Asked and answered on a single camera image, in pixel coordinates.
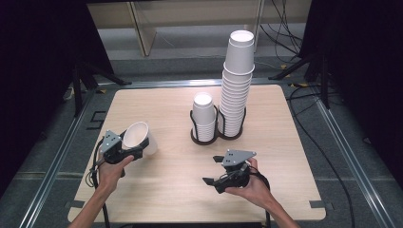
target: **tripod leg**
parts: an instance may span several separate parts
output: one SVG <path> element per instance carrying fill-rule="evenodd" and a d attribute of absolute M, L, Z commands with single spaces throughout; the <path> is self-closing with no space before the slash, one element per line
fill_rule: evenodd
<path fill-rule="evenodd" d="M 320 99 L 323 104 L 329 109 L 329 97 L 328 97 L 328 69 L 327 69 L 327 59 L 326 56 L 322 57 L 322 77 L 320 80 Z"/>
<path fill-rule="evenodd" d="M 296 62 L 295 64 L 293 64 L 291 67 L 289 67 L 288 69 L 285 69 L 284 71 L 282 71 L 280 74 L 274 76 L 274 77 L 269 77 L 269 80 L 281 80 L 283 79 L 285 76 L 289 75 L 290 73 L 296 71 L 297 69 L 299 69 L 300 67 L 304 66 L 305 64 L 311 62 L 314 58 L 315 58 L 315 54 L 311 54 L 308 55 L 307 57 L 299 60 L 298 62 Z"/>
<path fill-rule="evenodd" d="M 74 101 L 75 101 L 75 114 L 77 116 L 83 107 L 83 97 L 81 96 L 81 86 L 80 86 L 80 68 L 75 66 L 73 69 L 73 89 L 74 89 Z"/>
<path fill-rule="evenodd" d="M 115 75 L 109 74 L 109 73 L 103 71 L 102 69 L 100 69 L 100 68 L 98 68 L 98 67 L 96 67 L 96 66 L 93 66 L 93 65 L 91 65 L 91 64 L 89 64 L 89 63 L 83 63 L 83 65 L 84 65 L 86 68 L 90 69 L 91 71 L 94 71 L 94 72 L 96 72 L 96 73 L 98 73 L 98 74 L 104 76 L 105 78 L 107 78 L 108 80 L 110 80 L 110 81 L 116 83 L 116 84 L 119 85 L 119 86 L 131 85 L 131 82 L 123 81 L 122 79 L 117 78 Z"/>

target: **gray floor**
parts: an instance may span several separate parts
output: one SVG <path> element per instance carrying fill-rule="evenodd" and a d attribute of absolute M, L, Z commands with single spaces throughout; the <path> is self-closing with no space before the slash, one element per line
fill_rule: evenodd
<path fill-rule="evenodd" d="M 188 27 L 159 28 L 150 56 L 143 57 L 139 51 L 133 29 L 100 30 L 101 37 L 109 59 L 120 78 L 133 82 L 135 88 L 142 86 L 174 86 L 195 82 L 208 84 L 208 79 L 220 79 L 222 63 L 225 58 L 228 36 L 231 31 L 243 26 L 225 27 Z M 297 37 L 303 35 L 303 24 L 290 25 L 290 30 Z M 294 48 L 290 40 L 280 37 L 281 42 Z M 255 54 L 256 70 L 254 84 L 281 85 L 284 96 L 290 98 L 296 90 L 290 84 L 305 83 L 303 73 L 306 66 L 293 72 L 281 81 L 268 80 L 281 72 L 281 65 L 292 60 L 293 53 L 283 47 L 277 47 L 267 36 L 259 34 L 258 48 Z M 93 145 L 100 134 L 99 126 L 105 118 L 114 93 L 120 89 L 103 77 L 97 77 L 102 92 L 83 91 L 88 103 L 78 128 L 72 135 L 71 144 L 67 147 L 60 169 L 55 180 L 49 185 L 49 191 L 39 204 L 39 213 L 34 218 L 33 227 L 66 227 L 68 225 L 68 203 L 74 199 L 76 190 L 83 175 L 86 174 L 86 163 L 91 156 Z M 303 88 L 295 97 L 312 94 L 311 88 Z M 376 154 L 372 146 L 365 142 L 365 133 L 357 124 L 355 117 L 343 104 L 337 93 L 336 85 L 331 85 L 329 94 L 330 110 L 334 115 L 348 144 L 351 146 L 359 165 L 365 170 L 375 192 L 380 196 L 387 214 L 395 227 L 403 227 L 403 192 L 394 181 L 388 168 Z M 383 227 L 376 219 L 376 209 L 370 207 L 368 196 L 360 188 L 348 163 L 325 122 L 320 111 L 320 99 L 317 96 L 306 96 L 289 102 L 290 110 L 295 110 L 296 127 L 305 149 L 308 162 L 317 183 L 317 188 L 326 204 L 327 216 L 321 221 L 299 221 L 302 227 L 352 227 L 350 208 L 353 208 L 355 227 Z M 38 142 L 20 168 L 19 173 L 9 186 L 0 201 L 0 227 L 19 227 L 30 203 L 35 199 L 38 189 L 56 162 L 65 136 L 71 131 L 73 118 L 73 99 L 61 104 L 57 114 L 49 120 L 45 130 L 46 138 Z M 179 224 L 160 224 L 152 227 L 179 227 Z M 104 227 L 94 224 L 93 227 Z M 136 227 L 150 227 L 139 224 Z M 196 224 L 185 224 L 182 227 L 199 227 Z M 215 226 L 205 224 L 202 227 L 259 227 L 256 224 L 233 224 L 232 226 Z"/>

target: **paper cup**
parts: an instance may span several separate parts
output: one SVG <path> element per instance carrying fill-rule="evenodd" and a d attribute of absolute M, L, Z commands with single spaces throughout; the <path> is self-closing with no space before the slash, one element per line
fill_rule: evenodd
<path fill-rule="evenodd" d="M 254 35 L 247 30 L 231 33 L 225 56 L 224 68 L 235 75 L 252 73 L 254 64 Z"/>
<path fill-rule="evenodd" d="M 158 145 L 147 123 L 137 122 L 132 124 L 125 132 L 123 143 L 125 147 L 133 148 L 142 143 L 146 138 L 148 138 L 149 145 L 143 149 L 143 154 L 152 155 L 157 152 Z"/>
<path fill-rule="evenodd" d="M 193 101 L 193 120 L 196 124 L 207 125 L 216 120 L 213 98 L 206 92 L 197 93 Z"/>

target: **black wire cup holder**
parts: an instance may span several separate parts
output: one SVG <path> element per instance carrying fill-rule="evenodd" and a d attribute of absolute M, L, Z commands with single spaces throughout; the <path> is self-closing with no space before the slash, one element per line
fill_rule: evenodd
<path fill-rule="evenodd" d="M 196 125 L 195 119 L 193 119 L 193 110 L 190 110 L 190 120 L 192 120 L 192 123 L 195 126 L 195 133 L 196 133 L 196 137 L 195 137 L 193 135 L 193 129 L 190 129 L 190 138 L 192 139 L 193 143 L 199 144 L 199 145 L 209 145 L 209 144 L 212 144 L 213 142 L 215 142 L 218 137 L 220 137 L 224 140 L 227 140 L 227 141 L 232 141 L 232 140 L 239 138 L 240 135 L 242 134 L 243 123 L 244 123 L 245 117 L 246 117 L 246 107 L 244 108 L 242 123 L 240 124 L 240 132 L 236 136 L 233 136 L 233 137 L 225 136 L 225 116 L 221 113 L 219 108 L 216 108 L 215 105 L 214 105 L 214 109 L 216 109 L 216 123 L 214 125 L 213 139 L 209 142 L 202 142 L 199 140 L 198 126 Z M 222 133 L 219 131 L 219 121 L 218 121 L 219 115 L 221 115 L 221 118 L 223 120 Z"/>

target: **floor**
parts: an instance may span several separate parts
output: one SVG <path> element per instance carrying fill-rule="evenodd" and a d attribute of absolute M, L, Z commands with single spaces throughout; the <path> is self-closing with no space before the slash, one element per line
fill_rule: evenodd
<path fill-rule="evenodd" d="M 276 32 L 266 25 L 263 27 L 277 37 Z M 158 28 L 147 57 L 141 55 L 133 29 L 103 29 L 99 32 L 116 75 L 133 82 L 127 88 L 138 88 L 189 86 L 189 82 L 194 85 L 219 83 L 228 36 L 236 29 L 242 29 L 242 26 Z M 289 30 L 302 38 L 304 25 L 289 25 Z M 279 36 L 278 40 L 289 49 L 298 50 L 289 37 Z M 292 51 L 275 45 L 260 30 L 253 83 L 277 84 L 283 88 L 290 110 L 295 111 L 296 127 L 327 211 L 324 220 L 299 221 L 300 225 L 403 227 L 402 189 L 343 104 L 336 85 L 330 83 L 331 108 L 328 110 L 323 108 L 319 97 L 313 95 L 317 93 L 315 86 L 299 88 L 306 85 L 303 79 L 306 67 L 283 80 L 268 80 L 295 62 L 297 58 L 293 56 Z M 43 139 L 32 148 L 1 198 L 0 227 L 61 227 L 69 224 L 68 209 L 81 178 L 86 174 L 86 163 L 100 134 L 99 126 L 114 92 L 120 89 L 103 77 L 97 77 L 97 81 L 99 90 L 83 91 L 86 106 L 78 118 L 73 117 L 74 99 L 71 98 L 74 95 L 67 91 L 66 102 L 49 120 Z M 340 131 L 332 131 L 331 125 L 337 125 Z M 161 226 L 175 227 L 174 224 Z M 94 223 L 93 227 L 104 225 Z"/>

